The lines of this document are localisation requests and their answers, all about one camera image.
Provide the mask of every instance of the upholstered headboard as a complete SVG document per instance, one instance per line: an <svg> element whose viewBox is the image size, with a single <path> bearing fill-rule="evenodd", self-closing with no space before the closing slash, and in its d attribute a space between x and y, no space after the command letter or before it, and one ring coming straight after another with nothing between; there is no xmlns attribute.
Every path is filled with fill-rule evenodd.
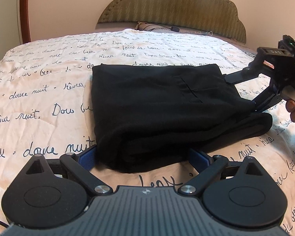
<svg viewBox="0 0 295 236"><path fill-rule="evenodd" d="M212 31L246 42L246 30L229 0L114 0L98 23L149 22Z"/></svg>

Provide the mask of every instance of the black cloth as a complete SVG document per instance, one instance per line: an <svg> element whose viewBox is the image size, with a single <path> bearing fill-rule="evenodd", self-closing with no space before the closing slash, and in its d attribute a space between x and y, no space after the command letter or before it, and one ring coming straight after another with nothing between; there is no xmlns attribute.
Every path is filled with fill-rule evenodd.
<svg viewBox="0 0 295 236"><path fill-rule="evenodd" d="M160 168L186 160L189 146L210 152L272 126L272 116L251 112L254 102L241 98L216 64L92 70L95 159L114 170Z"/></svg>

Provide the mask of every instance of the metal screw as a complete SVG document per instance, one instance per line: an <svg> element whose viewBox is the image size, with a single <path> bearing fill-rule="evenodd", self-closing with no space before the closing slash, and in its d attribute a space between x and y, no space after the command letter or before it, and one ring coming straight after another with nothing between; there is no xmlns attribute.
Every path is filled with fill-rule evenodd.
<svg viewBox="0 0 295 236"><path fill-rule="evenodd" d="M192 194L196 191L196 188L192 185L184 185L180 188L183 193Z"/></svg>
<svg viewBox="0 0 295 236"><path fill-rule="evenodd" d="M94 191L98 194L105 194L110 191L110 187L107 185L98 185L94 188Z"/></svg>
<svg viewBox="0 0 295 236"><path fill-rule="evenodd" d="M213 155L212 158L216 161L217 159L222 158L222 155Z"/></svg>

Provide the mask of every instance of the pillowcase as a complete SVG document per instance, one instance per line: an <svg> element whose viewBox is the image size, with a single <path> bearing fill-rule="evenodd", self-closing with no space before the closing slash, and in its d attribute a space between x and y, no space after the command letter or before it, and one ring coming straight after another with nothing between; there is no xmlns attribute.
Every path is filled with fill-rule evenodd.
<svg viewBox="0 0 295 236"><path fill-rule="evenodd" d="M138 22L135 27L136 30L140 31L148 31L148 32L155 32L155 33L177 33L177 34L198 34L198 35L209 35L216 38L219 38L223 41L226 41L235 47L239 48L241 51L246 53L248 56L255 57L257 52L245 46L244 43L238 42L234 39L230 39L227 37L223 37L218 34L214 34L212 31L206 32L203 30L191 29L191 28L181 28L176 26L168 26L168 25L160 25L160 24L153 24L147 22Z"/></svg>

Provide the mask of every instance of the bed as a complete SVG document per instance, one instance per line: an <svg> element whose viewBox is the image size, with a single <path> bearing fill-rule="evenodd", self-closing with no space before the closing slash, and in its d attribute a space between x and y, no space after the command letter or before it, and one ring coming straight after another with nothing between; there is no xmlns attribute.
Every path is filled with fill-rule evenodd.
<svg viewBox="0 0 295 236"><path fill-rule="evenodd" d="M117 1L112 1L103 15L112 10L111 5ZM224 26L212 30L204 25L194 27L174 21L128 20L132 24L153 22L204 33L212 31L227 40L173 31L125 29L109 32L106 29L106 32L30 42L9 50L0 61L0 220L6 222L1 209L2 195L33 154L44 154L47 159L58 158L67 152L79 153L96 143L90 97L92 67L101 63L132 66L217 64L224 74L238 71L253 58L245 53L246 50L231 43L236 39L245 48L244 28L238 22L237 10L233 7L232 11L232 20L237 22L237 27L232 29L226 24L224 32ZM106 20L104 22L101 17L99 22L127 21L122 17ZM260 76L236 87L243 98L252 99L268 83L267 77ZM273 116L273 126L267 134L240 141L210 155L221 154L234 161L254 156L286 194L289 206L281 227L295 236L295 123L290 121L283 101L267 112ZM134 174L122 174L97 165L91 173L113 189L117 185L177 188L197 175L188 162Z"/></svg>

